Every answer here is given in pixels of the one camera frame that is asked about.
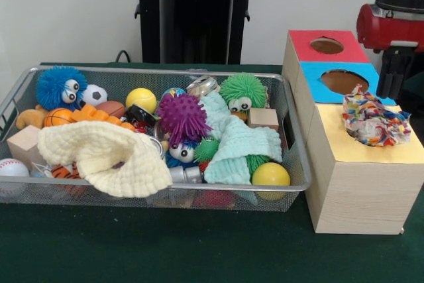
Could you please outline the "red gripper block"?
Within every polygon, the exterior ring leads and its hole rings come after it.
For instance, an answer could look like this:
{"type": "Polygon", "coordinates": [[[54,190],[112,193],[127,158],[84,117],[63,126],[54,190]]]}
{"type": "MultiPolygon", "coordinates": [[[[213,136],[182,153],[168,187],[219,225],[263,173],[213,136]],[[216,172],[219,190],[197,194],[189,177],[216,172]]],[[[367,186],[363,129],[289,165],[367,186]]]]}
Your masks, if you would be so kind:
{"type": "Polygon", "coordinates": [[[413,64],[413,49],[423,51],[423,14],[365,4],[358,14],[356,33],[365,48],[386,50],[382,55],[377,95],[397,97],[413,64]],[[388,50],[395,46],[407,48],[388,50]]]}

